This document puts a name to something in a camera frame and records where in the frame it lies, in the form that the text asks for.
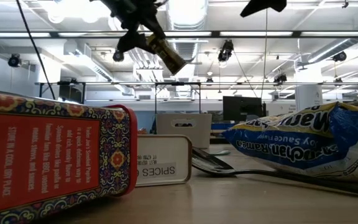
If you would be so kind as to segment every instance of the wooden table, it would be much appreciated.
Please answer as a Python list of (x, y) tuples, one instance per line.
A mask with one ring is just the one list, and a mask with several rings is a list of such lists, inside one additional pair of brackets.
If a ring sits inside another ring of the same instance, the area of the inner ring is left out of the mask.
[[(230, 145), (221, 159), (238, 169), (268, 169)], [(193, 169), (187, 184), (136, 188), (102, 198), (42, 223), (357, 223), (358, 197), (257, 175), (211, 178)]]

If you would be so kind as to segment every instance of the floral pattern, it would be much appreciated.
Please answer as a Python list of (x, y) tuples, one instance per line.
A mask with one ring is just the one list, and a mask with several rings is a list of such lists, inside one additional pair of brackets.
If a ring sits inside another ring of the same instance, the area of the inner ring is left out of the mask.
[(121, 110), (92, 108), (35, 98), (0, 94), (0, 113), (77, 117), (101, 121), (99, 179), (97, 189), (0, 211), (0, 223), (29, 223), (79, 203), (104, 195), (123, 194), (129, 186), (130, 117)]

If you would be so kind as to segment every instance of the desk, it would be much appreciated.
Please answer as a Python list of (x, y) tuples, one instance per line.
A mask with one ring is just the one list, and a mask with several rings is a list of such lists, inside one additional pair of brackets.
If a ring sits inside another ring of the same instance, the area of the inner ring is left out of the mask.
[[(237, 169), (268, 169), (230, 145), (221, 159)], [(193, 170), (187, 184), (141, 187), (121, 198), (102, 198), (42, 223), (357, 223), (358, 197), (257, 175), (210, 178)]]

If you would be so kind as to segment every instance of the instant noodle bag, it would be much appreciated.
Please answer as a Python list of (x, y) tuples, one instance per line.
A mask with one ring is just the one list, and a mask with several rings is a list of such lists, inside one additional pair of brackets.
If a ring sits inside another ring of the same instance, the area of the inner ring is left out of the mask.
[(314, 106), (237, 124), (223, 136), (276, 170), (358, 182), (358, 107)]

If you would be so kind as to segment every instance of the red label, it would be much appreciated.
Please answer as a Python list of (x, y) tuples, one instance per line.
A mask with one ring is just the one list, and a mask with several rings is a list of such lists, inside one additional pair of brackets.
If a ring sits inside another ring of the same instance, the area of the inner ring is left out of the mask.
[(99, 121), (0, 114), (0, 210), (99, 186)]

